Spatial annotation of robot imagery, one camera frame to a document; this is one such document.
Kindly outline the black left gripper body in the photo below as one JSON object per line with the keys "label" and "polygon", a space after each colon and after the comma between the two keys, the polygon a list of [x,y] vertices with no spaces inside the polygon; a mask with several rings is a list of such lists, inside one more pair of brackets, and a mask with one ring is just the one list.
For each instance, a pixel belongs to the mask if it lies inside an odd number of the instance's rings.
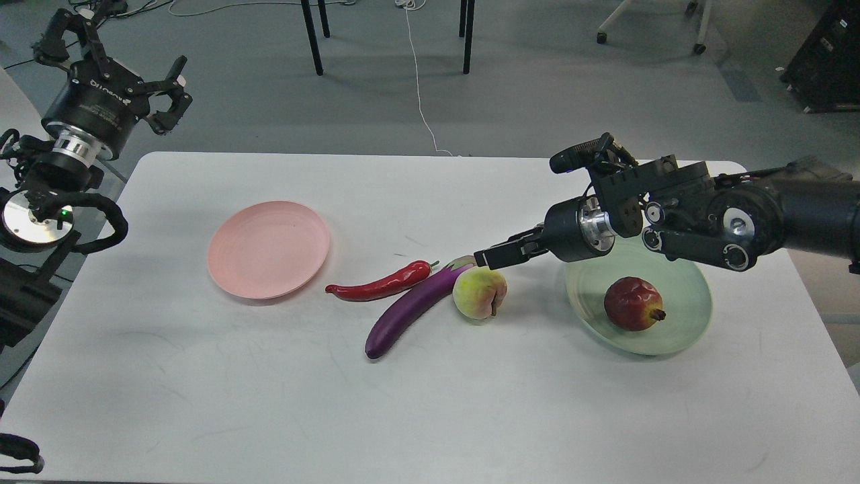
{"label": "black left gripper body", "polygon": [[53,138],[62,129],[76,128],[101,142],[99,159],[114,160],[120,156],[140,114],[133,108],[142,98],[128,92],[142,81],[135,71],[119,61],[108,62],[107,79],[99,74],[92,60],[73,63],[67,82],[41,120],[41,126]]}

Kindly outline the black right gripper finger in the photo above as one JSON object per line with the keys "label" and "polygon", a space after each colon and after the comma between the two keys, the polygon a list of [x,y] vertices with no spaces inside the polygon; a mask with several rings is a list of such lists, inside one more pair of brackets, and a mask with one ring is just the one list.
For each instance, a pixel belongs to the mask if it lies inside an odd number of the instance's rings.
{"label": "black right gripper finger", "polygon": [[518,248],[544,248],[544,243],[542,242],[543,232],[544,225],[535,225],[535,227],[525,232],[513,234],[505,242],[501,243],[501,245]]}
{"label": "black right gripper finger", "polygon": [[547,254],[549,249],[544,248],[518,248],[514,246],[493,245],[485,250],[474,252],[474,258],[478,267],[488,267],[490,270],[498,270],[511,266],[524,264],[532,258]]}

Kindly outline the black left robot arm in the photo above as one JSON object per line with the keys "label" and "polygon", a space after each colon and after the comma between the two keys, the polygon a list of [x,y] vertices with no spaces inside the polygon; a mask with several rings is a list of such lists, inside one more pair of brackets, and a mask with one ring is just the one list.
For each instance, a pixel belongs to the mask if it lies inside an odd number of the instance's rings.
{"label": "black left robot arm", "polygon": [[145,81],[105,52],[99,25],[114,2],[92,9],[59,9],[33,45],[34,61],[61,69],[65,84],[41,119],[46,138],[10,128],[2,134],[2,160],[15,186],[2,189],[2,246],[46,252],[29,270],[6,259],[1,270],[2,348],[30,336],[61,296],[56,271],[70,254],[108,250],[126,238],[128,224],[116,202],[97,189],[99,163],[113,161],[132,130],[145,122],[154,134],[171,132],[191,105],[175,59],[165,79]]}

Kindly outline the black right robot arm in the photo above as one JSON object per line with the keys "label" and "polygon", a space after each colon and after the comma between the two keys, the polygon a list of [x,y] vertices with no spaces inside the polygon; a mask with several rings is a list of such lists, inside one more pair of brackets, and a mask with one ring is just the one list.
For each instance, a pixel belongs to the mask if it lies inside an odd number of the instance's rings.
{"label": "black right robot arm", "polygon": [[704,162],[667,155],[640,163],[612,134],[559,151],[551,171],[584,169],[582,196],[557,203],[534,229],[477,251],[492,270],[550,252],[561,261],[607,255],[637,238],[666,259],[745,272],[781,248],[847,259],[858,273],[858,183],[805,157],[775,169],[713,177]]}

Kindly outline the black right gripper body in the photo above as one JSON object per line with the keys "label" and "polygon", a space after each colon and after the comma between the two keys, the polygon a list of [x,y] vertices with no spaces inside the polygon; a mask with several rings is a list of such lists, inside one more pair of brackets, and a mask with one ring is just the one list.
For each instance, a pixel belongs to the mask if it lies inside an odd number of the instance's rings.
{"label": "black right gripper body", "polygon": [[595,196],[559,202],[544,217],[543,246],[559,260],[571,263],[602,257],[614,244],[608,214]]}

